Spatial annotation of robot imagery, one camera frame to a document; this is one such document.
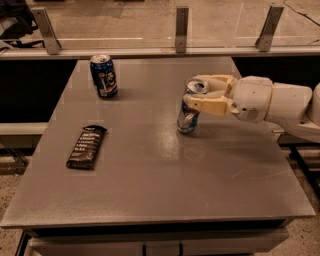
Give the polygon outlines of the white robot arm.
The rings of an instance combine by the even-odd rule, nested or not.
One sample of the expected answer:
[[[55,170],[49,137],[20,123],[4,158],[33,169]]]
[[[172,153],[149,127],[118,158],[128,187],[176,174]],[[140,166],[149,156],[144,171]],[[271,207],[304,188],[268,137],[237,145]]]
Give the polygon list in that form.
[[[320,85],[311,89],[257,76],[197,75],[185,85],[178,130],[194,131],[202,112],[275,123],[295,137],[320,142]]]

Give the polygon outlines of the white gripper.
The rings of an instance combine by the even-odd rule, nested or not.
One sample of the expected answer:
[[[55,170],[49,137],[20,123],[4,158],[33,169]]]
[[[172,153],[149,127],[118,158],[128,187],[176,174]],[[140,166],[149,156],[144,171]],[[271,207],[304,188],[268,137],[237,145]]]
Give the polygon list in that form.
[[[237,81],[232,75],[218,74],[197,75],[196,79],[207,84],[211,93],[185,94],[183,100],[189,108],[216,116],[232,113],[241,121],[254,123],[266,117],[273,88],[269,78],[248,76]],[[234,85],[233,98],[225,97]]]

